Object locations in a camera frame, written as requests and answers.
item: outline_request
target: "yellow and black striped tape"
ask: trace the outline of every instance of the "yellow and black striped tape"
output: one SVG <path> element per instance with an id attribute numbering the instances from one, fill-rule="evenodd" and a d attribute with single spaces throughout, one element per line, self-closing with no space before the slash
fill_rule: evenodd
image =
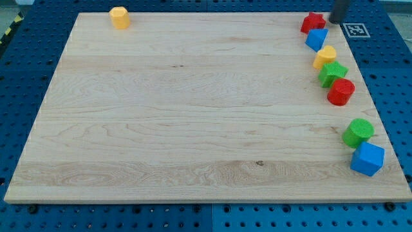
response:
<path id="1" fill-rule="evenodd" d="M 4 52 L 7 49 L 7 46 L 10 44 L 10 41 L 13 39 L 17 29 L 20 27 L 21 22 L 23 21 L 22 13 L 18 13 L 12 24 L 7 28 L 5 34 L 0 39 L 0 58 L 3 56 Z"/>

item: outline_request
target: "red cylinder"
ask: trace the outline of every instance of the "red cylinder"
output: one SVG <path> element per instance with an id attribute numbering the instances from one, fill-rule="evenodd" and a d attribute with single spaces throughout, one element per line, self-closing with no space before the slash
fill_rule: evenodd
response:
<path id="1" fill-rule="evenodd" d="M 328 100 L 336 106 L 344 106 L 355 91 L 355 85 L 344 78 L 337 79 L 330 88 Z"/>

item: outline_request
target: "red block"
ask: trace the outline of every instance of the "red block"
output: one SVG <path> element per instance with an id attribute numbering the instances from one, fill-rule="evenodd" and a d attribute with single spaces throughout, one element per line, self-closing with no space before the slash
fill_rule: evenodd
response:
<path id="1" fill-rule="evenodd" d="M 328 100 L 336 106 L 344 106 L 355 91 L 355 85 L 344 78 L 337 79 L 330 88 Z"/>
<path id="2" fill-rule="evenodd" d="M 315 14 L 309 12 L 309 15 L 306 16 L 303 20 L 301 27 L 301 32 L 309 33 L 311 29 L 322 29 L 324 28 L 326 21 L 323 19 L 323 14 Z"/>

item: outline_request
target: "red star block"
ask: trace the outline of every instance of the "red star block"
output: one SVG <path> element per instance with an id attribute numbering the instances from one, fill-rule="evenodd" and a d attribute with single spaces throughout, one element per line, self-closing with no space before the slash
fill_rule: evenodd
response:
<path id="1" fill-rule="evenodd" d="M 324 28 L 326 21 L 323 19 L 323 14 L 315 14 L 309 12 L 309 15 L 306 16 L 303 20 L 301 32 L 307 34 L 311 29 L 322 29 Z"/>

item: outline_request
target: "green block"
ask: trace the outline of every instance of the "green block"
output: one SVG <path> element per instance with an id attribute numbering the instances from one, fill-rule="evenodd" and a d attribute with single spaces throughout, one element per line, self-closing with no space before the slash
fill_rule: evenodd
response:
<path id="1" fill-rule="evenodd" d="M 349 69 L 334 61 L 332 63 L 324 64 L 319 73 L 319 80 L 323 88 L 330 88 L 332 84 L 339 78 L 345 77 Z"/>
<path id="2" fill-rule="evenodd" d="M 353 119 L 342 134 L 342 139 L 349 147 L 357 148 L 362 142 L 368 141 L 374 133 L 375 129 L 370 122 L 365 119 Z"/>

